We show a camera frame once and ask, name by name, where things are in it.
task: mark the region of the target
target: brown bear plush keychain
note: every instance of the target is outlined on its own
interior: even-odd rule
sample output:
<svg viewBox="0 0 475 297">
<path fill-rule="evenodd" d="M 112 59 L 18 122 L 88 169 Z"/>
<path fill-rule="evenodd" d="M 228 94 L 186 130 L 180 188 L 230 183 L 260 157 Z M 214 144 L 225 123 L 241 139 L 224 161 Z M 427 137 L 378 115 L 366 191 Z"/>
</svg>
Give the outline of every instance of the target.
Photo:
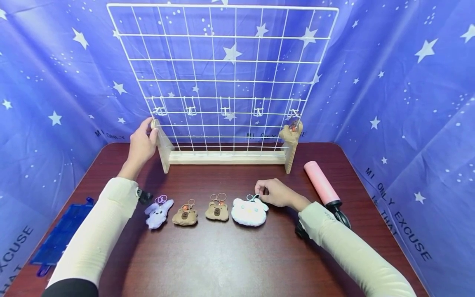
<svg viewBox="0 0 475 297">
<path fill-rule="evenodd" d="M 211 195 L 211 202 L 208 205 L 208 209 L 205 212 L 205 217 L 210 220 L 227 221 L 229 219 L 228 205 L 224 203 L 226 200 L 225 193 L 219 193 L 218 195 Z"/>
<path fill-rule="evenodd" d="M 196 210 L 192 209 L 195 205 L 195 200 L 190 199 L 188 200 L 187 204 L 184 204 L 177 213 L 173 216 L 171 221 L 174 224 L 181 225 L 181 226 L 191 226 L 196 224 L 198 221 L 198 214 Z"/>
</svg>

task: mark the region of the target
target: dark red table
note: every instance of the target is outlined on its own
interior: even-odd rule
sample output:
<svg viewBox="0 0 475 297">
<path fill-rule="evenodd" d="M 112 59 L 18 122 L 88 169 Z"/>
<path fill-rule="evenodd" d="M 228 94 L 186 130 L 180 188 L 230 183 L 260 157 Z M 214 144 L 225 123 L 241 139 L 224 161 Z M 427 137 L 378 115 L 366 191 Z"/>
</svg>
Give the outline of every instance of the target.
<svg viewBox="0 0 475 297">
<path fill-rule="evenodd" d="M 128 144 L 106 146 L 66 206 L 83 203 L 88 196 L 97 198 L 121 169 L 128 148 Z M 343 151 L 329 143 L 299 144 L 289 175 L 283 165 L 172 165 L 165 175 L 156 154 L 138 183 L 155 196 L 167 194 L 175 205 L 168 223 L 158 231 L 147 229 L 145 207 L 137 207 L 104 270 L 101 296 L 362 296 L 326 252 L 295 235 L 295 214 L 290 210 L 271 207 L 260 228 L 204 217 L 212 193 L 225 192 L 232 204 L 235 197 L 252 193 L 257 179 L 279 178 L 310 200 L 320 201 L 303 170 L 311 160 L 319 163 L 343 197 L 342 210 L 353 230 L 409 280 L 418 296 L 427 296 Z M 197 203 L 198 224 L 174 225 L 171 216 L 191 198 Z M 25 265 L 6 296 L 39 296 L 52 272 L 38 278 L 37 270 L 38 266 Z"/>
</svg>

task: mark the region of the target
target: white plush bunny keychain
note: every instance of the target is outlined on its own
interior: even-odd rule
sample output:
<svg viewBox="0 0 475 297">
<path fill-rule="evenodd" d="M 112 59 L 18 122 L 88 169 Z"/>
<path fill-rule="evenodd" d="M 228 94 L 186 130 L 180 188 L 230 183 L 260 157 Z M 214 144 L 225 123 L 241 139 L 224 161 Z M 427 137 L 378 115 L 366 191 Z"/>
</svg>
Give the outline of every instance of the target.
<svg viewBox="0 0 475 297">
<path fill-rule="evenodd" d="M 253 227 L 264 224 L 267 217 L 266 211 L 269 210 L 269 207 L 263 204 L 258 197 L 259 194 L 254 196 L 249 194 L 246 197 L 247 201 L 239 198 L 234 199 L 231 210 L 233 220 L 239 224 Z"/>
<path fill-rule="evenodd" d="M 150 230 L 157 229 L 167 220 L 168 210 L 173 205 L 173 200 L 167 199 L 167 195 L 157 197 L 155 198 L 155 203 L 152 203 L 145 210 L 145 214 L 149 215 L 149 218 L 145 222 Z"/>
</svg>

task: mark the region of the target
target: hand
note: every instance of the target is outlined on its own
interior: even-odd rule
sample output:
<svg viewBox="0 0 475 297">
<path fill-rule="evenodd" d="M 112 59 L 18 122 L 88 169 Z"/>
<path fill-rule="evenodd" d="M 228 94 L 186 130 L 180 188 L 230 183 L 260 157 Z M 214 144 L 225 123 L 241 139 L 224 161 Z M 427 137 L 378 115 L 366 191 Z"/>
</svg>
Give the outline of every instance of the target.
<svg viewBox="0 0 475 297">
<path fill-rule="evenodd" d="M 262 201 L 277 207 L 288 206 L 301 212 L 310 205 L 307 198 L 296 193 L 277 178 L 257 181 L 254 190 Z"/>
<path fill-rule="evenodd" d="M 150 123 L 152 117 L 146 118 L 140 127 L 130 136 L 130 148 L 128 162 L 144 165 L 157 150 L 157 136 L 158 129 L 154 128 L 150 132 L 150 136 L 147 135 L 147 131 L 150 131 Z"/>
<path fill-rule="evenodd" d="M 136 180 L 142 167 L 155 154 L 158 129 L 154 128 L 148 136 L 147 131 L 150 130 L 151 122 L 152 117 L 145 119 L 130 136 L 129 156 L 117 175 L 118 177 Z"/>
</svg>

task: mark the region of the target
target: white wire grid panel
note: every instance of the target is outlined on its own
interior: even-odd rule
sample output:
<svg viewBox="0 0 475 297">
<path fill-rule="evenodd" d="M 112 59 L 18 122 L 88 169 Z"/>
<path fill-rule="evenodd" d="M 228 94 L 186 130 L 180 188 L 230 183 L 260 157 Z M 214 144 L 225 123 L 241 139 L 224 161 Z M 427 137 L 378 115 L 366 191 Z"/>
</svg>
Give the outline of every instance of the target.
<svg viewBox="0 0 475 297">
<path fill-rule="evenodd" d="M 318 80 L 337 8 L 107 5 L 147 103 L 178 150 L 278 150 Z"/>
</svg>

